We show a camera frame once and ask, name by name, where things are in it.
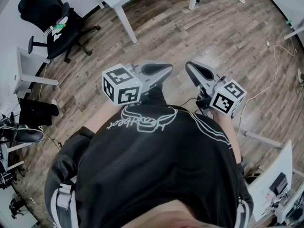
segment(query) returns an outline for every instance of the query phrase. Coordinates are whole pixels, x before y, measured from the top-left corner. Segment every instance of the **chair backrest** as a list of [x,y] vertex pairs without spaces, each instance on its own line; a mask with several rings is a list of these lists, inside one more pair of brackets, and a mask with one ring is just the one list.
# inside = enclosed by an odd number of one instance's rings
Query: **chair backrest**
[[18,10],[23,20],[44,32],[61,18],[62,4],[61,0],[21,0]]

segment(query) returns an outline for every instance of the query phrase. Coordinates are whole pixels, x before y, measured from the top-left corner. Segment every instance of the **printed logo on shirt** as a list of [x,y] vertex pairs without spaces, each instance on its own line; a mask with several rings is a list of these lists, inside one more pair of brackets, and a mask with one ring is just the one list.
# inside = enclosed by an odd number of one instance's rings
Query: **printed logo on shirt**
[[173,107],[169,107],[173,110],[172,114],[162,115],[157,119],[143,116],[139,113],[131,112],[127,110],[125,107],[121,112],[121,120],[117,120],[114,123],[110,123],[110,126],[107,127],[109,130],[111,127],[118,126],[121,127],[124,125],[125,127],[129,127],[132,125],[136,125],[137,131],[142,133],[153,133],[158,128],[161,128],[163,131],[165,126],[172,123],[177,115],[178,110]]

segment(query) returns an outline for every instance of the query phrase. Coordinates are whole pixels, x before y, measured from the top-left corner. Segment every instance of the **white cable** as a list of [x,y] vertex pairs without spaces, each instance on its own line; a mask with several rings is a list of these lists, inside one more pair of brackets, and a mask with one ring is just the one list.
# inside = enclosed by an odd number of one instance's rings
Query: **white cable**
[[[46,68],[45,68],[45,70],[44,70],[43,78],[44,78],[44,76],[46,75],[47,66],[48,66],[48,63],[46,64]],[[40,101],[40,94],[41,94],[41,90],[42,90],[42,84],[41,84],[41,87],[40,87],[40,92],[39,92],[39,98],[38,98],[38,101]]]
[[[290,38],[290,40],[291,40],[291,43],[293,44],[293,48],[295,48],[292,38]],[[289,51],[287,51],[286,48],[284,48],[284,47],[282,47],[282,46],[280,46],[280,45],[274,46],[274,58],[275,58],[275,64],[276,64],[275,79],[274,79],[274,81],[272,81],[272,83],[271,83],[266,89],[262,90],[262,91],[261,91],[260,93],[258,93],[256,96],[254,96],[254,97],[252,97],[252,98],[249,98],[249,99],[246,101],[246,104],[245,104],[245,106],[244,106],[244,108],[243,108],[243,110],[242,110],[242,113],[241,113],[241,117],[240,117],[240,119],[239,119],[237,136],[238,136],[239,131],[240,131],[240,129],[241,129],[242,117],[243,117],[244,110],[245,110],[245,108],[246,108],[246,106],[247,106],[247,103],[248,103],[250,100],[253,100],[253,99],[257,98],[260,94],[264,93],[264,92],[265,92],[267,89],[269,89],[269,88],[271,87],[271,85],[274,84],[274,82],[276,81],[276,76],[277,76],[277,73],[278,73],[278,70],[279,70],[279,69],[278,69],[278,65],[277,65],[277,61],[276,61],[276,49],[275,49],[276,47],[280,47],[280,48],[284,49],[284,50],[285,50],[288,54],[290,54],[291,56],[294,56],[294,55],[295,55],[295,49],[294,49],[294,53],[291,54]]]

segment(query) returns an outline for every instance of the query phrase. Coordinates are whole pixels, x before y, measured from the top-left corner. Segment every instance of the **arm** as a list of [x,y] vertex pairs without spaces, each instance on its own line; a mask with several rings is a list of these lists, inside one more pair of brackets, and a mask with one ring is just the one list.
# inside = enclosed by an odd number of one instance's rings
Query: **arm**
[[103,106],[95,113],[84,125],[92,132],[96,133],[113,115],[118,113],[122,107],[115,106],[112,102],[106,101]]
[[213,120],[220,125],[220,127],[223,129],[224,133],[227,135],[231,146],[232,150],[234,153],[234,156],[236,158],[237,164],[241,163],[241,151],[239,149],[238,145],[238,140],[237,136],[234,132],[234,127],[232,124],[232,120],[230,116],[224,115],[220,113],[219,111],[215,109],[210,109],[212,115],[213,115]]

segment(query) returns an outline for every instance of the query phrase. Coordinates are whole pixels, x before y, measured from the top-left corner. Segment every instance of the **white cube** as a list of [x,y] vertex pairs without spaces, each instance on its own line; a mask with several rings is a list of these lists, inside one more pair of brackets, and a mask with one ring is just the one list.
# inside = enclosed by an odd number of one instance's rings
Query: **white cube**
[[245,96],[246,91],[235,80],[231,80],[215,90],[210,106],[225,115],[232,115]]
[[103,92],[114,105],[139,102],[143,83],[122,64],[102,72]]

